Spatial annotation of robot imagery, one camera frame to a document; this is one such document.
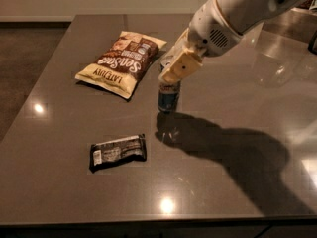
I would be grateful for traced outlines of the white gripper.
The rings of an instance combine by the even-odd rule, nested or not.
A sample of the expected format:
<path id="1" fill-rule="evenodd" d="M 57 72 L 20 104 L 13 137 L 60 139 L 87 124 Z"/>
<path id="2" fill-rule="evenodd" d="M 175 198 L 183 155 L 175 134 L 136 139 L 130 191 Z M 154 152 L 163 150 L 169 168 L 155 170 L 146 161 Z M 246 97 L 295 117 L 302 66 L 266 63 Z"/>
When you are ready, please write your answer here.
<path id="1" fill-rule="evenodd" d="M 202 57 L 218 57 L 240 42 L 238 33 L 224 17 L 217 0 L 208 0 L 194 14 L 175 44 L 163 56 L 163 70 L 158 79 L 176 84 L 202 66 Z M 200 56 L 187 48 L 188 44 Z"/>

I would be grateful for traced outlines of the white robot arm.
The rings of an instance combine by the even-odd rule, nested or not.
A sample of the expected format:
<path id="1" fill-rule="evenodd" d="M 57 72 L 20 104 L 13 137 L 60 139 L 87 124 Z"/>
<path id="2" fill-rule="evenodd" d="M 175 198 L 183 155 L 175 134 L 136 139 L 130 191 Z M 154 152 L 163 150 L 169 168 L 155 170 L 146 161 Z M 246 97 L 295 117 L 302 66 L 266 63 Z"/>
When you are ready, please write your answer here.
<path id="1" fill-rule="evenodd" d="M 159 80 L 175 84 L 194 73 L 206 57 L 218 57 L 239 43 L 257 24 L 306 0 L 208 0 L 168 51 L 171 57 Z"/>

